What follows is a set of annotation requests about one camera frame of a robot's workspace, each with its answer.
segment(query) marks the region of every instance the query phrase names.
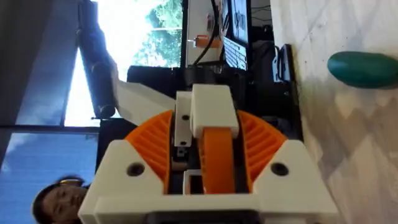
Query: screw hole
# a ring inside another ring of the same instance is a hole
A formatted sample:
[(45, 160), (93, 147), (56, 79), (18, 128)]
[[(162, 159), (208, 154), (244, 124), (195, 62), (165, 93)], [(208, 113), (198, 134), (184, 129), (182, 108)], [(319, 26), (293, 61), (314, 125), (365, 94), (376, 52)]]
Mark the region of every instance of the screw hole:
[(130, 177), (137, 177), (142, 173), (144, 173), (144, 170), (145, 170), (144, 165), (142, 165), (139, 162), (135, 162), (129, 165), (129, 167), (127, 168), (127, 175), (129, 175)]
[(285, 164), (282, 164), (280, 162), (276, 162), (271, 165), (271, 171), (278, 176), (286, 176), (289, 174), (289, 169), (285, 166)]

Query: black cable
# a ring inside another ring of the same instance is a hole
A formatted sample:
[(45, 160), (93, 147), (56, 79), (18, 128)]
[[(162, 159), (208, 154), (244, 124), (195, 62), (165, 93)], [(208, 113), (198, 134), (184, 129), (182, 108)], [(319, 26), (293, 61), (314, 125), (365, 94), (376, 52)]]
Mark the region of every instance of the black cable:
[(271, 12), (270, 9), (258, 9), (258, 10), (254, 11), (254, 12), (251, 12), (251, 14), (254, 14), (254, 13), (257, 13), (257, 12), (260, 12), (260, 11), (268, 11), (268, 12)]
[(260, 19), (260, 18), (257, 18), (257, 17), (252, 17), (252, 19), (257, 19), (257, 20), (260, 20), (262, 22), (272, 21), (272, 19)]
[(223, 46), (223, 48), (221, 49), (220, 57), (218, 58), (218, 60), (219, 60), (220, 62), (223, 62), (223, 61), (224, 61), (224, 53), (225, 53), (225, 48), (224, 48), (224, 46)]
[(203, 52), (199, 55), (199, 57), (194, 61), (193, 65), (197, 65), (199, 63), (199, 61), (203, 58), (203, 56), (205, 56), (205, 54), (207, 53), (207, 51), (209, 50), (211, 44), (213, 43), (214, 38), (216, 37), (216, 33), (218, 28), (218, 11), (217, 11), (217, 7), (216, 7), (216, 3), (215, 0), (210, 0), (211, 1), (211, 6), (213, 7), (213, 13), (214, 13), (214, 26), (213, 26), (213, 32), (211, 33), (211, 37), (209, 42), (207, 43), (207, 46), (203, 49)]
[(265, 7), (271, 7), (271, 5), (261, 6), (261, 7), (252, 7), (251, 9), (263, 9)]

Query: green object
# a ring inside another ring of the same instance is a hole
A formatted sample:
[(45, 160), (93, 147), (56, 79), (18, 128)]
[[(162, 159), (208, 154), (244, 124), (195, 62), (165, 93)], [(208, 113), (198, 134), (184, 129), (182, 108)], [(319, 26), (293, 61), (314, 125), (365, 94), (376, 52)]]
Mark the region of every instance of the green object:
[(381, 88), (398, 83), (398, 61), (383, 54), (338, 52), (329, 58), (328, 69), (350, 86)]

